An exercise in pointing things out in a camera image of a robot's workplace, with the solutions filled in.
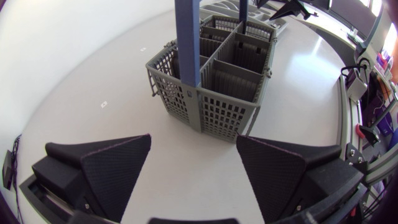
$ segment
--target white table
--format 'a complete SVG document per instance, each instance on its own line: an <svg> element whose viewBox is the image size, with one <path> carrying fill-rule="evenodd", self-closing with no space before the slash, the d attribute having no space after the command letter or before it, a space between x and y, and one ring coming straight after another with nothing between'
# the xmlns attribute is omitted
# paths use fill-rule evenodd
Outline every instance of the white table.
<svg viewBox="0 0 398 224"><path fill-rule="evenodd" d="M279 36L273 76L251 135L298 144L336 144L339 56L291 18ZM122 223L150 217L261 223L262 217L234 144L195 132L151 97L145 63L176 37L174 12L162 14L87 58L34 113L19 149L18 183L32 175L46 142L74 144L152 135ZM100 107L102 102L108 105ZM44 222L23 194L25 223Z"/></svg>

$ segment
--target electrical cable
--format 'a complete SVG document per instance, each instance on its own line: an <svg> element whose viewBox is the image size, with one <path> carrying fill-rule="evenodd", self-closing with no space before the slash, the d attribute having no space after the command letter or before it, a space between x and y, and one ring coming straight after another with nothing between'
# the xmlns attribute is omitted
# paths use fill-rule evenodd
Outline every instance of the electrical cable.
<svg viewBox="0 0 398 224"><path fill-rule="evenodd" d="M22 213L19 208L19 200L18 200L18 186L17 186L17 168L18 168L18 159L17 159L17 153L18 153L18 148L19 148L19 140L21 138L21 134L18 135L17 138L15 138L14 145L12 147L12 152L11 152L11 161L12 161L12 186L15 189L15 195L16 195L16 202L17 202L17 220L21 223L24 224L24 221L22 219Z"/></svg>

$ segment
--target basket compartment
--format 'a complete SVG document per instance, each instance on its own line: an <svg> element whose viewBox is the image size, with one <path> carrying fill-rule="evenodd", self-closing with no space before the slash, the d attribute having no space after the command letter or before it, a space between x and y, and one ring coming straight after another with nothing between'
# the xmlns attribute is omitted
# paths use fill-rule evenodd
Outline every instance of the basket compartment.
<svg viewBox="0 0 398 224"><path fill-rule="evenodd" d="M226 16L211 16L202 22L202 27L212 27L232 32L239 25L239 19Z"/></svg>
<svg viewBox="0 0 398 224"><path fill-rule="evenodd" d="M202 87L248 102L254 101L261 75L215 60L202 72Z"/></svg>

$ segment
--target black metal frame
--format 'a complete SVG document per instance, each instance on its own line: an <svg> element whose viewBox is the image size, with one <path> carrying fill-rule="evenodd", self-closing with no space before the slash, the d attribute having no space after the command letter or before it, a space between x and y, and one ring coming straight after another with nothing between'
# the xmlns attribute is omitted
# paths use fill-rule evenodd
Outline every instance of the black metal frame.
<svg viewBox="0 0 398 224"><path fill-rule="evenodd" d="M43 194L43 191L40 190L38 183L36 181L36 176L31 175L27 180L25 180L19 188L22 193L25 195L28 202L32 205L32 207L49 223L67 223L64 219L60 217L55 211L51 210L50 207L41 201L37 193ZM52 203L53 208L58 207L56 204Z"/></svg>

